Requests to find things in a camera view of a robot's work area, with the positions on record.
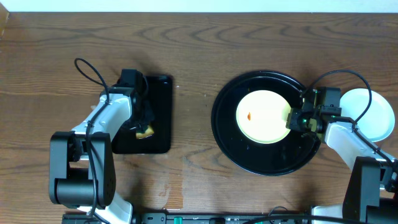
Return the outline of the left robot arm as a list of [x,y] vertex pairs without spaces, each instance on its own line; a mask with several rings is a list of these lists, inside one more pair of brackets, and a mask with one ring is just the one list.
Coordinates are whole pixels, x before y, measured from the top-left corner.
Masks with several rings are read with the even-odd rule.
[[102,92],[97,107],[71,131],[50,139],[49,197],[52,203],[86,212],[82,222],[132,223],[133,206],[116,193],[111,142],[120,129],[152,135],[154,113],[135,88]]

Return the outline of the yellow plate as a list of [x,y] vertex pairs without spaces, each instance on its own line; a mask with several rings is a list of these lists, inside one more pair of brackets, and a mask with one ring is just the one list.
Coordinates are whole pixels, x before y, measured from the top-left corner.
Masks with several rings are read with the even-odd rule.
[[247,94],[239,102],[236,122],[239,130],[250,140],[272,144],[290,133],[286,127],[290,110],[288,101],[278,93],[258,90]]

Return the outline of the yellow green sponge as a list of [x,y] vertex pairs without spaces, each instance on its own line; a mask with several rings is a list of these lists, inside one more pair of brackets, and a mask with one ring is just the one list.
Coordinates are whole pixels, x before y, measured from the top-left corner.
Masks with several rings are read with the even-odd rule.
[[149,136],[154,134],[154,130],[151,125],[148,125],[144,129],[137,129],[136,131],[136,138],[137,139],[144,139],[148,138]]

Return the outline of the light blue plate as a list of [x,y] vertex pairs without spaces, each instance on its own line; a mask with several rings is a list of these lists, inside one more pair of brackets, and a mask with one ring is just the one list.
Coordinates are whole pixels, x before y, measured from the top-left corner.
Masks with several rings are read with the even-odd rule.
[[[371,92],[372,101],[369,109],[358,121],[359,130],[372,142],[387,138],[395,126],[395,115],[388,101],[376,93]],[[369,102],[369,92],[365,88],[357,88],[346,92],[340,98],[341,115],[353,120],[366,109]]]

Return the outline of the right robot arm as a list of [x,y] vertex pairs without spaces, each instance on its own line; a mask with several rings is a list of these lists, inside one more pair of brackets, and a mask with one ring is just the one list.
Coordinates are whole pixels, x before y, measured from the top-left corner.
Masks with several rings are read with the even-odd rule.
[[284,118],[287,129],[325,143],[351,170],[343,203],[313,207],[311,222],[397,223],[397,199],[380,197],[381,190],[397,193],[396,158],[371,142],[354,120],[342,117],[336,103],[291,108]]

